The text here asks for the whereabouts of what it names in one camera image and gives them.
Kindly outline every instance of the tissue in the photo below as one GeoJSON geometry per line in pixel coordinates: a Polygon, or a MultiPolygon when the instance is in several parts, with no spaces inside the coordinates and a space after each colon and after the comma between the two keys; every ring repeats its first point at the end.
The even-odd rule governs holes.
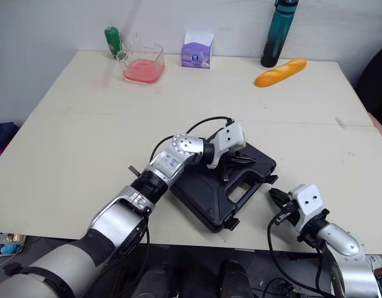
{"type": "Polygon", "coordinates": [[[181,49],[181,64],[186,67],[210,68],[214,34],[187,31],[181,49]]]}

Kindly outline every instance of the teal water bottle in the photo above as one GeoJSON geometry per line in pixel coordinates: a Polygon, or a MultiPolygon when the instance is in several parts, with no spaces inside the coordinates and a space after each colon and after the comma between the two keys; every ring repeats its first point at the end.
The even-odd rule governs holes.
{"type": "Polygon", "coordinates": [[[284,41],[288,36],[294,13],[297,9],[298,0],[276,0],[275,13],[272,17],[270,31],[266,38],[261,65],[274,67],[278,62],[284,41]]]}

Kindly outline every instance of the black cable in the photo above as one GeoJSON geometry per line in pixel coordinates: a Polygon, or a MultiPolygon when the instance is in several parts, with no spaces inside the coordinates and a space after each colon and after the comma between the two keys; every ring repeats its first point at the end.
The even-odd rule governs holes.
{"type": "Polygon", "coordinates": [[[330,297],[330,298],[335,298],[335,296],[333,296],[332,294],[329,294],[329,293],[326,293],[326,292],[323,292],[323,291],[320,291],[318,289],[315,289],[313,287],[310,287],[310,286],[307,286],[306,284],[303,284],[293,278],[291,278],[287,273],[285,273],[282,269],[282,267],[280,266],[278,260],[276,259],[276,256],[274,255],[273,253],[273,247],[272,247],[272,240],[271,240],[271,229],[272,229],[272,225],[275,223],[276,219],[278,219],[279,217],[281,217],[283,215],[283,212],[279,212],[278,214],[276,214],[270,221],[270,223],[268,224],[268,228],[266,230],[266,234],[267,234],[267,238],[268,238],[268,246],[270,248],[270,254],[271,254],[271,257],[272,257],[272,260],[275,264],[275,266],[278,268],[278,270],[281,272],[281,274],[283,274],[283,276],[285,278],[287,278],[289,281],[291,281],[293,284],[297,284],[298,286],[300,287],[303,287],[305,289],[307,289],[308,291],[311,291],[311,292],[315,292],[317,294],[320,294],[324,297],[330,297]]]}
{"type": "Polygon", "coordinates": [[[146,233],[147,233],[147,251],[145,252],[145,257],[143,259],[143,262],[142,262],[142,265],[141,265],[141,268],[139,270],[139,273],[138,275],[135,277],[135,279],[127,286],[125,287],[123,290],[121,290],[119,293],[117,293],[114,298],[120,298],[122,297],[126,292],[128,292],[129,290],[131,290],[133,288],[133,286],[135,284],[137,284],[140,280],[140,278],[142,277],[142,274],[145,270],[145,266],[147,265],[147,260],[148,260],[148,255],[149,255],[149,247],[150,247],[150,235],[149,235],[149,229],[148,229],[148,226],[146,228],[146,233]]]}
{"type": "Polygon", "coordinates": [[[210,118],[206,118],[202,121],[199,121],[197,124],[195,124],[194,126],[192,126],[190,129],[188,129],[186,131],[186,133],[190,133],[192,130],[194,130],[197,126],[207,122],[207,121],[211,121],[211,120],[219,120],[219,119],[223,119],[223,120],[226,120],[227,121],[227,125],[230,125],[232,124],[234,121],[230,118],[230,117],[225,117],[225,116],[217,116],[217,117],[210,117],[210,118]]]}
{"type": "MultiPolygon", "coordinates": [[[[264,290],[261,290],[261,289],[257,289],[256,287],[253,287],[252,288],[253,291],[260,291],[260,292],[264,292],[264,290]]],[[[286,294],[280,294],[280,293],[272,293],[272,292],[268,292],[266,291],[265,294],[268,294],[268,295],[273,295],[273,296],[283,296],[283,297],[287,297],[286,294]]]]}
{"type": "Polygon", "coordinates": [[[315,286],[316,289],[320,292],[323,292],[320,285],[319,281],[321,279],[321,272],[322,272],[322,267],[323,267],[323,256],[322,253],[316,248],[316,252],[319,256],[319,264],[317,265],[317,271],[316,271],[316,277],[315,277],[315,286]]]}
{"type": "Polygon", "coordinates": [[[155,146],[155,148],[153,149],[149,161],[152,161],[152,160],[153,160],[153,156],[155,155],[155,152],[156,152],[156,150],[158,149],[158,147],[159,147],[164,141],[167,141],[167,140],[169,140],[169,139],[171,139],[171,138],[173,138],[173,137],[174,137],[174,135],[170,135],[170,136],[168,136],[168,137],[165,137],[162,141],[160,141],[160,142],[155,146]]]}
{"type": "MultiPolygon", "coordinates": [[[[230,117],[225,117],[225,116],[217,116],[217,117],[210,117],[210,118],[206,118],[202,121],[199,121],[197,124],[195,124],[194,126],[192,126],[190,129],[188,129],[186,131],[186,133],[190,133],[192,130],[194,130],[197,126],[207,122],[207,121],[211,121],[211,120],[219,120],[219,119],[223,119],[223,120],[226,120],[227,121],[227,125],[230,125],[232,123],[234,123],[234,121],[230,118],[230,117]]],[[[167,141],[171,138],[173,138],[174,135],[170,135],[169,137],[165,137],[163,140],[161,140],[156,146],[155,148],[153,149],[152,151],[152,154],[151,154],[151,157],[149,159],[149,161],[152,161],[153,160],[153,156],[155,155],[156,153],[156,150],[158,149],[158,147],[164,142],[164,141],[167,141]]]]}
{"type": "Polygon", "coordinates": [[[288,282],[287,280],[285,280],[284,278],[273,278],[269,281],[268,284],[266,284],[265,286],[265,289],[263,291],[263,295],[261,298],[265,298],[265,294],[267,294],[267,291],[268,291],[268,288],[270,287],[270,285],[274,282],[274,281],[284,281],[284,282],[288,282]]]}

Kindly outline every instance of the robotic arm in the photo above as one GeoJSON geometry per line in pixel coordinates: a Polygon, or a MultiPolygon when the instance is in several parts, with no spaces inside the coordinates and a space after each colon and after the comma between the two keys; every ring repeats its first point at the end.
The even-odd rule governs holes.
{"type": "Polygon", "coordinates": [[[329,260],[336,297],[381,297],[375,276],[366,261],[365,245],[355,235],[326,221],[329,211],[324,209],[316,185],[302,184],[289,194],[279,189],[271,189],[269,193],[283,212],[275,223],[279,225],[289,220],[299,234],[297,240],[317,248],[329,260]]]}
{"type": "Polygon", "coordinates": [[[168,148],[92,219],[82,239],[56,248],[2,282],[0,297],[84,296],[107,266],[126,257],[140,242],[155,204],[187,165],[215,168],[222,154],[245,146],[237,123],[219,130],[210,142],[175,135],[168,148]]]}

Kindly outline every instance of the colorful object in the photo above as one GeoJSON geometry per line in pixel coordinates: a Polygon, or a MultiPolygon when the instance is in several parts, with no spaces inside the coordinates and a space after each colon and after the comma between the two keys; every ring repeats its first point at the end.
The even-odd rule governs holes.
{"type": "Polygon", "coordinates": [[[17,244],[8,243],[2,246],[2,248],[0,249],[0,252],[4,255],[10,255],[16,250],[16,248],[17,248],[17,244]]]}
{"type": "Polygon", "coordinates": [[[210,68],[213,38],[212,33],[187,31],[181,49],[182,66],[210,68]]]}
{"type": "Polygon", "coordinates": [[[0,124],[0,156],[18,130],[18,126],[12,122],[0,124]]]}
{"type": "Polygon", "coordinates": [[[293,59],[284,65],[274,68],[273,70],[264,72],[255,80],[254,85],[257,87],[271,86],[272,84],[298,73],[303,70],[306,65],[307,60],[304,58],[293,59]]]}
{"type": "Polygon", "coordinates": [[[108,43],[109,50],[111,51],[114,58],[121,50],[121,37],[119,36],[119,31],[115,27],[108,27],[104,31],[106,42],[108,43]]]}
{"type": "Polygon", "coordinates": [[[141,42],[131,42],[117,54],[116,60],[121,63],[123,77],[131,82],[153,83],[165,69],[160,45],[145,47],[141,42]]]}
{"type": "Polygon", "coordinates": [[[297,9],[298,0],[276,0],[276,10],[272,17],[270,31],[266,39],[261,65],[274,67],[279,59],[288,36],[294,13],[297,9]]]}

